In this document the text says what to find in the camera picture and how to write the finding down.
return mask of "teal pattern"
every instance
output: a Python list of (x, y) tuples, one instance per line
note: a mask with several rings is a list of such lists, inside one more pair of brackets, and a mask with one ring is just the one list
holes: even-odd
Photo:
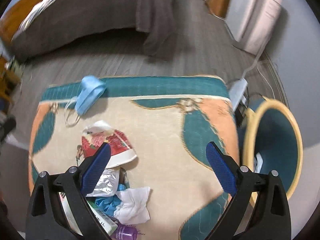
[[(212, 77), (114, 77), (102, 78), (107, 90), (101, 97), (133, 97), (153, 95), (212, 95), (229, 98), (222, 80)], [(48, 88), (44, 100), (64, 100), (78, 96), (80, 82)]]
[(54, 131), (56, 116), (53, 112), (48, 112), (43, 118), (39, 129), (37, 131), (35, 141), (33, 142), (32, 154), (39, 152), (44, 146), (47, 145)]
[(32, 181), (33, 181), (33, 184), (36, 184), (36, 181), (38, 179), (38, 176), (39, 176), (39, 172), (37, 171), (35, 165), (33, 164), (33, 162), (31, 162), (31, 175), (32, 175)]
[(133, 100), (136, 104), (147, 108), (160, 108), (176, 105), (181, 98), (159, 98), (159, 99), (138, 99)]
[(225, 210), (228, 194), (222, 193), (186, 221), (180, 231), (181, 240), (204, 240)]
[(205, 119), (204, 114), (200, 110), (194, 110), (189, 114), (185, 114), (183, 139), (189, 152), (199, 162), (207, 166), (210, 166), (205, 155), (205, 148), (208, 142), (214, 141), (218, 146), (221, 146), (219, 147), (221, 152), (226, 154), (217, 131)]

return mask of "yellow chair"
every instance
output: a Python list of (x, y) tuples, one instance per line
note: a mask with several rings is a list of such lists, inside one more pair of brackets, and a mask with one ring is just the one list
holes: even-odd
[[(260, 173), (278, 171), (289, 199), (299, 181), (303, 156), (300, 130), (290, 110), (277, 100), (254, 101), (246, 112), (246, 126), (238, 132), (239, 145), (243, 144), (242, 165), (253, 171), (254, 156), (259, 152), (263, 158)], [(252, 193), (252, 206), (257, 196)]]

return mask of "face mask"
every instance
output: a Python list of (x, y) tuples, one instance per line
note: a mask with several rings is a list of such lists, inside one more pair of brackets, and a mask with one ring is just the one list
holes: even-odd
[[(73, 126), (77, 124), (80, 119), (80, 116), (85, 114), (89, 108), (97, 101), (97, 99), (103, 94), (106, 90), (107, 85), (103, 83), (101, 80), (94, 76), (86, 76), (82, 79), (80, 84), (82, 90), (78, 97), (73, 97), (67, 103), (64, 108), (64, 117), (66, 120), (66, 126)], [(66, 111), (68, 107), (76, 102), (75, 111), (77, 112), (77, 118), (73, 124), (68, 122), (69, 115), (66, 116)]]

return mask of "purple bottle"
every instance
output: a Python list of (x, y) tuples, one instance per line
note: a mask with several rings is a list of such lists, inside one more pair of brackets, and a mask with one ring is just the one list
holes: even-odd
[(111, 238), (116, 240), (137, 240), (137, 236), (138, 231), (136, 228), (118, 223), (118, 227), (112, 233)]

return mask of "gray blanket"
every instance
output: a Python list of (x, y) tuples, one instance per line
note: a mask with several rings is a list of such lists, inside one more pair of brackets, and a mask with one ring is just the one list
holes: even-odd
[(25, 61), (85, 35), (129, 27), (149, 33), (144, 52), (156, 54), (175, 31), (172, 0), (56, 0), (15, 33), (12, 52)]

